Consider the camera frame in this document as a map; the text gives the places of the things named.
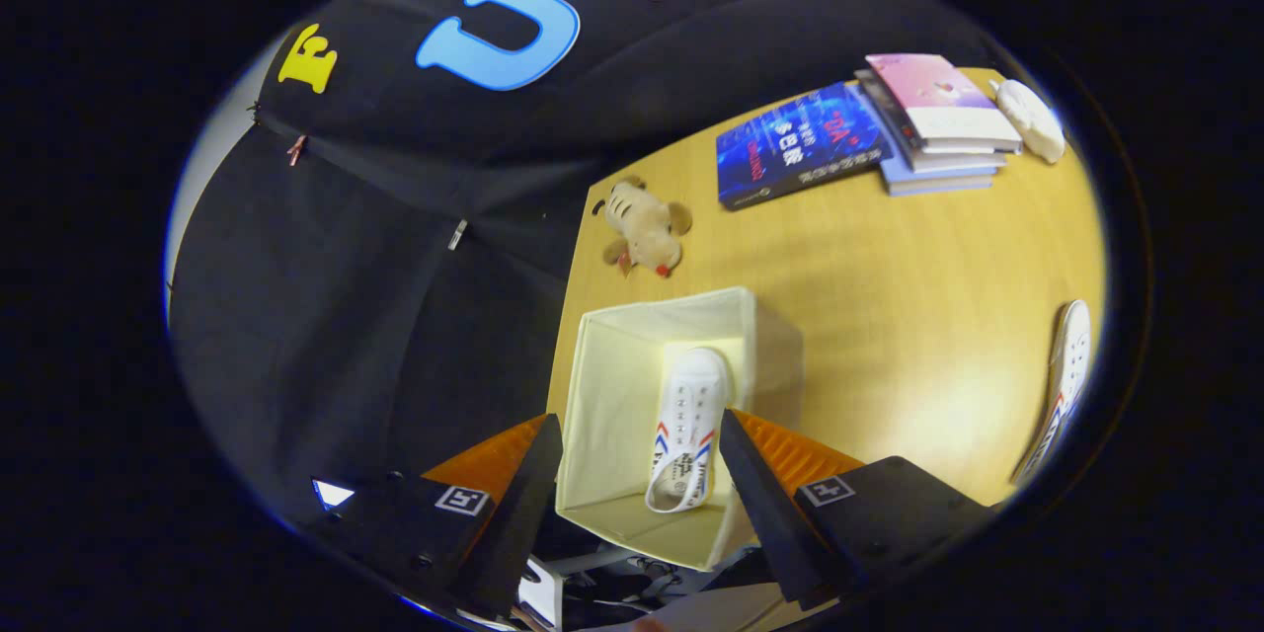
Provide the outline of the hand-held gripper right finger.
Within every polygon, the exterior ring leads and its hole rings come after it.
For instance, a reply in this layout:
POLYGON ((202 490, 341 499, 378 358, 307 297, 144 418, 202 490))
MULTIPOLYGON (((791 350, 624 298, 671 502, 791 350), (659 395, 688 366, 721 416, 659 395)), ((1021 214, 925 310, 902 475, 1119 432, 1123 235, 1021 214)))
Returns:
POLYGON ((719 444, 782 597, 805 611, 897 586, 994 520, 908 458, 863 464, 739 410, 719 444))

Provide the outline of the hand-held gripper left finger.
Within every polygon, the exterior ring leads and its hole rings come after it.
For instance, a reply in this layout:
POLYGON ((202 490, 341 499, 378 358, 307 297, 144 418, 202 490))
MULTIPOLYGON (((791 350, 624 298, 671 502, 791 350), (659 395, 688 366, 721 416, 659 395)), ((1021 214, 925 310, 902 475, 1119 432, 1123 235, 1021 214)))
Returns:
POLYGON ((507 616, 561 456, 559 420, 541 415, 423 474, 356 484, 313 537, 434 614, 507 616))

